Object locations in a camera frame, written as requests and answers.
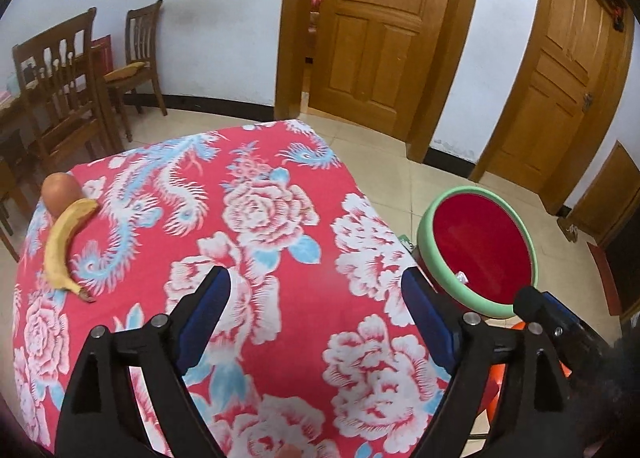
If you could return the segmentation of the red green trash bin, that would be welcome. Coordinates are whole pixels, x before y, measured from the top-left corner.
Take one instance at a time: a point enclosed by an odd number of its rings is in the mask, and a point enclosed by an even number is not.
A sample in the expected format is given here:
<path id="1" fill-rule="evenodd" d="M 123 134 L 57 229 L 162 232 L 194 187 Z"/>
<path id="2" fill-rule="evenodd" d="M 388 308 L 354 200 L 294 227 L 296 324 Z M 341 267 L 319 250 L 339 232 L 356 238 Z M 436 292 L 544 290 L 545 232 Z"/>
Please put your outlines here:
<path id="1" fill-rule="evenodd" d="M 500 196 L 477 186 L 446 190 L 428 206 L 412 255 L 435 290 L 484 317 L 514 316 L 514 301 L 538 286 L 532 237 Z"/>

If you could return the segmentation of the orange plastic stool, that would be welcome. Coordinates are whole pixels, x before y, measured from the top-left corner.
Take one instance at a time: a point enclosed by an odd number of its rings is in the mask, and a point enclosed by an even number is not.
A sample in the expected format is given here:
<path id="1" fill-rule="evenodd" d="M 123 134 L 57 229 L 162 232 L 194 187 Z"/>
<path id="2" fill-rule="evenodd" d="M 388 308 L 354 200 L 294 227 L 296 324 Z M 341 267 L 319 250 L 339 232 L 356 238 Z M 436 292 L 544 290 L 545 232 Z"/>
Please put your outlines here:
<path id="1" fill-rule="evenodd" d="M 518 322 L 517 324 L 513 325 L 511 329 L 523 330 L 525 326 L 526 326 L 525 322 Z M 562 371 L 564 372 L 564 376 L 566 378 L 570 377 L 570 375 L 572 374 L 572 371 L 570 370 L 570 368 L 568 368 L 562 363 L 561 363 L 561 368 L 562 368 Z M 494 417 L 498 408 L 501 387 L 502 387 L 502 379 L 504 378 L 505 374 L 506 374 L 506 365 L 503 365 L 503 364 L 492 366 L 491 370 L 489 371 L 489 393 L 494 393 L 494 395 L 490 398 L 490 402 L 488 402 L 486 406 L 486 414 L 487 414 L 487 419 L 490 426 L 492 426 L 492 420 L 494 420 Z"/>

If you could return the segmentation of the low wooden cabinet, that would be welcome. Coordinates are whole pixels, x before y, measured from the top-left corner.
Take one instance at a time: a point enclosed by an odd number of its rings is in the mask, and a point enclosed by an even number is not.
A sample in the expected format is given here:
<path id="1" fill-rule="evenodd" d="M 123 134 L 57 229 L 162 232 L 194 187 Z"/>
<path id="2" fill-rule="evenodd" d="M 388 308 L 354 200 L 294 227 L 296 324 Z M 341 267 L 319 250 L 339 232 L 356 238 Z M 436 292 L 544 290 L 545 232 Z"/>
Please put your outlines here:
<path id="1" fill-rule="evenodd" d="M 570 222 L 599 246 L 606 246 L 626 222 L 639 196 L 639 168 L 616 142 L 585 195 L 570 212 Z"/>

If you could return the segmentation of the yellow banana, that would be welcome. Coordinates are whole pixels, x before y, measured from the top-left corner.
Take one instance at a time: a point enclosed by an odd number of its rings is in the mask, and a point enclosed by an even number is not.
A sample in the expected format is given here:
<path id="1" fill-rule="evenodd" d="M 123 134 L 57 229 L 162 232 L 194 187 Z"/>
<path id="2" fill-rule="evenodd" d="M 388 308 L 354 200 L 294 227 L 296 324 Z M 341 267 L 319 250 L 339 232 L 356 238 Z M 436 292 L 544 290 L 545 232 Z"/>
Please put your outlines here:
<path id="1" fill-rule="evenodd" d="M 67 252 L 78 230 L 93 217 L 99 206 L 96 200 L 90 198 L 74 201 L 55 220 L 44 246 L 43 270 L 50 287 L 71 292 L 87 303 L 92 303 L 94 297 L 70 277 Z"/>

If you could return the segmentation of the red floral tablecloth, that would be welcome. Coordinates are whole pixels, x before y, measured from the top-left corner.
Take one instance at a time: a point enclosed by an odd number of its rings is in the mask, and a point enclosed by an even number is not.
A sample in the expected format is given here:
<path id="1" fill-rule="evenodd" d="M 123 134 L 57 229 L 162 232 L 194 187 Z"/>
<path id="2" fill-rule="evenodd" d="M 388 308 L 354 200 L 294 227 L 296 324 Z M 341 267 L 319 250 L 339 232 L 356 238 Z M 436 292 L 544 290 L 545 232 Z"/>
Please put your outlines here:
<path id="1" fill-rule="evenodd" d="M 190 134 L 76 166 L 98 208 L 44 270 L 36 207 L 13 291 L 27 437 L 45 449 L 94 327 L 135 334 L 197 300 L 183 383 L 222 452 L 407 457 L 448 376 L 402 300 L 413 259 L 331 147 L 299 121 Z"/>

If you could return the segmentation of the red apple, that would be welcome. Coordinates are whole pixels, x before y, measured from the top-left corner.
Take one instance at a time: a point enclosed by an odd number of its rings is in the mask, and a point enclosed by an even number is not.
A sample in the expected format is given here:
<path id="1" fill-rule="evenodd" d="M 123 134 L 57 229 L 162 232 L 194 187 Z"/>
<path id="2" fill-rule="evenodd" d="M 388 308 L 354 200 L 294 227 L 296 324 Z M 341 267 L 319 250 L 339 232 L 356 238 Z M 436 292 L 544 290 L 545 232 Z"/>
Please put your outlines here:
<path id="1" fill-rule="evenodd" d="M 65 172 L 49 174 L 41 186 L 41 199 L 52 218 L 58 218 L 71 204 L 84 198 L 76 178 Z"/>

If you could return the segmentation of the wooden door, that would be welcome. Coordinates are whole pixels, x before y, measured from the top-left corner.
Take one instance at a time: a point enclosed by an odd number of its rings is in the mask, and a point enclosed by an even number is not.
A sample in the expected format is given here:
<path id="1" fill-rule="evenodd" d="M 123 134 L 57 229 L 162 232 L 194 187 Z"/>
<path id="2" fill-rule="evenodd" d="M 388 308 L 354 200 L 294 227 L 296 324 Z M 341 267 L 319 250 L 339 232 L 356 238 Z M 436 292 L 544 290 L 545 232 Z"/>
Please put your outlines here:
<path id="1" fill-rule="evenodd" d="M 309 105 L 405 140 L 448 0 L 321 0 Z"/>
<path id="2" fill-rule="evenodd" d="M 544 188 L 590 111 L 614 33 L 601 0 L 551 0 L 524 100 L 489 172 Z"/>

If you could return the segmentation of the near wooden chair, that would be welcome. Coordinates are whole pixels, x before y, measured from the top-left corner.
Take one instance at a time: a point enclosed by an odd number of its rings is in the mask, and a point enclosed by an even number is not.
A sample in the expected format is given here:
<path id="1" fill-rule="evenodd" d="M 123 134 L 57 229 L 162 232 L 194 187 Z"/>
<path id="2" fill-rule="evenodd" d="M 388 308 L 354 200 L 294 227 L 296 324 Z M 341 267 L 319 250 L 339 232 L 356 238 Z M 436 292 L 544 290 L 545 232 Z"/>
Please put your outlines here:
<path id="1" fill-rule="evenodd" d="M 28 150 L 48 173 L 83 149 L 93 155 L 95 142 L 114 152 L 94 69 L 95 19 L 90 7 L 12 48 L 18 98 L 32 129 Z"/>

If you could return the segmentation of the yellow seat cushion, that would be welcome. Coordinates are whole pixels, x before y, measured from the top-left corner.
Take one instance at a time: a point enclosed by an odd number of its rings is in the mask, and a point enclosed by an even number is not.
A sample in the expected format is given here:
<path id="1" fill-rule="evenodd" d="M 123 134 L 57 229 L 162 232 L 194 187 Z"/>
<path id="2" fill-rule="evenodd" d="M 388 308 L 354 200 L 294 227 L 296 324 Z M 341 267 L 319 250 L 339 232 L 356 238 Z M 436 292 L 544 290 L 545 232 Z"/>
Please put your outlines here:
<path id="1" fill-rule="evenodd" d="M 132 62 L 122 68 L 118 68 L 110 71 L 108 74 L 104 76 L 104 81 L 106 83 L 113 83 L 125 79 L 129 79 L 135 76 L 139 71 L 143 70 L 146 67 L 145 62 Z"/>

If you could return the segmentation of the far wooden chair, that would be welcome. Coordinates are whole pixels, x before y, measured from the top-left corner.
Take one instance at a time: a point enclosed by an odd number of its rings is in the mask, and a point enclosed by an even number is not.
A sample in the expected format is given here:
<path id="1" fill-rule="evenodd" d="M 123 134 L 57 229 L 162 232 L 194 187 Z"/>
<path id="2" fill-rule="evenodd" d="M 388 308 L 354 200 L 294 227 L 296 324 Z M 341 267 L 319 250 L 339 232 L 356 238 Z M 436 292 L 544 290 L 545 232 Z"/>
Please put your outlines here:
<path id="1" fill-rule="evenodd" d="M 148 6 L 128 10 L 125 28 L 125 66 L 132 62 L 145 62 L 146 67 L 129 79 L 113 83 L 105 82 L 110 103 L 120 115 L 128 142 L 132 141 L 132 132 L 125 111 L 126 94 L 136 96 L 138 87 L 149 83 L 152 85 L 157 107 L 164 116 L 168 115 L 160 89 L 156 54 L 156 34 L 162 6 L 163 0 L 157 0 Z"/>

